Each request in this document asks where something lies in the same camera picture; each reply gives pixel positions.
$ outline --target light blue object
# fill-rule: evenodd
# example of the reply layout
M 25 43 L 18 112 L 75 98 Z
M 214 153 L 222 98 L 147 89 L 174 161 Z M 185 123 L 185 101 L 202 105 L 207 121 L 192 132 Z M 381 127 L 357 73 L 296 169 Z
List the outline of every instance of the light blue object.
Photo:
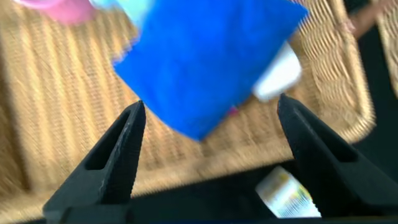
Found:
M 142 27 L 146 14 L 155 0 L 90 0 L 98 9 L 122 9 L 135 26 Z

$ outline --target wicker basket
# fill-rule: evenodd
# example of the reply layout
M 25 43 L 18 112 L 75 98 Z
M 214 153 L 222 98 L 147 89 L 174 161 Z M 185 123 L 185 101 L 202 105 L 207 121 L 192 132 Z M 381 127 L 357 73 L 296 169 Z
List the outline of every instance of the wicker basket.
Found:
M 288 94 L 357 141 L 374 126 L 374 114 L 356 41 L 337 28 L 347 20 L 343 1 L 304 4 L 310 17 L 291 44 L 303 78 Z M 53 191 L 138 98 L 111 66 L 136 35 L 124 14 L 99 12 L 82 26 L 65 27 L 11 0 L 0 5 L 1 223 L 40 216 Z M 251 99 L 201 144 L 148 111 L 133 193 L 291 159 L 276 103 Z
M 398 1 L 386 13 L 377 18 L 384 55 L 390 71 L 391 84 L 398 96 Z

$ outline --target pink container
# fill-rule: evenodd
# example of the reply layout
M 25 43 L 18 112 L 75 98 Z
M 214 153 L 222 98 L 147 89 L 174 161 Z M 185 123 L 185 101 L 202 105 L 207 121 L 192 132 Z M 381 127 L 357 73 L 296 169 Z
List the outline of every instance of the pink container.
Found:
M 14 0 L 15 2 L 39 10 L 53 20 L 64 24 L 78 24 L 90 19 L 94 7 L 89 0 Z

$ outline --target label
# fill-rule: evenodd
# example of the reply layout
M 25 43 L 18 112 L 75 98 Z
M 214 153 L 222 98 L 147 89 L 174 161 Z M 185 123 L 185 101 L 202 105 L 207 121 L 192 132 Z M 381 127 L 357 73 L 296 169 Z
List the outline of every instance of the label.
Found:
M 256 192 L 277 218 L 321 217 L 309 192 L 282 167 L 261 181 Z

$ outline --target black surface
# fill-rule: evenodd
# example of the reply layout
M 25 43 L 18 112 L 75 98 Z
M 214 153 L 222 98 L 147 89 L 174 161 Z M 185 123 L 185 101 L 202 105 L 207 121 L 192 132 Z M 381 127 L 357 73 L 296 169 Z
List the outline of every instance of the black surface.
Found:
M 347 0 L 346 6 L 352 11 L 364 3 L 366 1 Z M 391 87 L 377 27 L 365 34 L 358 44 L 374 103 L 377 126 L 354 147 L 398 182 L 398 100 Z M 258 220 L 274 217 L 254 188 L 275 166 L 277 165 L 135 198 L 136 220 L 138 223 L 147 223 L 170 220 Z M 294 161 L 285 162 L 282 166 L 300 179 Z

